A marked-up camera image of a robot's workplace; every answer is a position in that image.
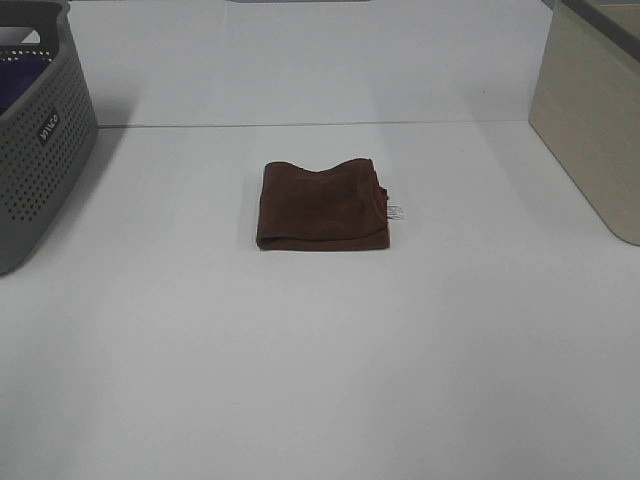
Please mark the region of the grey perforated laundry basket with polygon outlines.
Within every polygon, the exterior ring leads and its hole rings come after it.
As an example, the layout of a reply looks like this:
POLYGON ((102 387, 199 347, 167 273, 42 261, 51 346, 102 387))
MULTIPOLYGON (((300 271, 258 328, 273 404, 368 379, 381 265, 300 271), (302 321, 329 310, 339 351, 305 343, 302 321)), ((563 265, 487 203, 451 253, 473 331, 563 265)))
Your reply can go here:
POLYGON ((66 1, 4 1, 1 24, 30 28, 34 44, 1 48, 49 66, 1 113, 1 272, 16 270, 64 206, 94 148, 98 125, 66 1))

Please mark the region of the brown towel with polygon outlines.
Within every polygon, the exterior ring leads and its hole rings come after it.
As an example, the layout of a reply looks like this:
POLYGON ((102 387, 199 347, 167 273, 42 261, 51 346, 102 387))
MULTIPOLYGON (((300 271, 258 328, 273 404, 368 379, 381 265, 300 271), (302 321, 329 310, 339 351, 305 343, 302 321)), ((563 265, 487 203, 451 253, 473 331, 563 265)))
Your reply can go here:
POLYGON ((270 162, 263 171, 256 244, 264 251, 385 250, 391 246, 388 201, 369 158, 322 171, 270 162))

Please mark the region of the purple cloth in basket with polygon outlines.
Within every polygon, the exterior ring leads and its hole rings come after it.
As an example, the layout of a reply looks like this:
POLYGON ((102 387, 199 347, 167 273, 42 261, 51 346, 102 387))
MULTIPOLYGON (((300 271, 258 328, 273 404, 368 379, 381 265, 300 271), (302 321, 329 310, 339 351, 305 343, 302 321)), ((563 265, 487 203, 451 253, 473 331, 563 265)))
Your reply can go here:
POLYGON ((1 62, 1 113, 6 112, 21 97, 49 63, 48 59, 33 55, 14 57, 1 62))

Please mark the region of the beige storage bin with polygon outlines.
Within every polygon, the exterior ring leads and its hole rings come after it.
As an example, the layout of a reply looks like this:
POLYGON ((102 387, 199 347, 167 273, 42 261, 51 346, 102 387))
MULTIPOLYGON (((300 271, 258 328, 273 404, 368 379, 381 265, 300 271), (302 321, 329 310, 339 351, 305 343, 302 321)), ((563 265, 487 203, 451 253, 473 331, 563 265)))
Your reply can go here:
POLYGON ((638 244, 638 2, 555 2, 529 123, 611 233, 638 244))

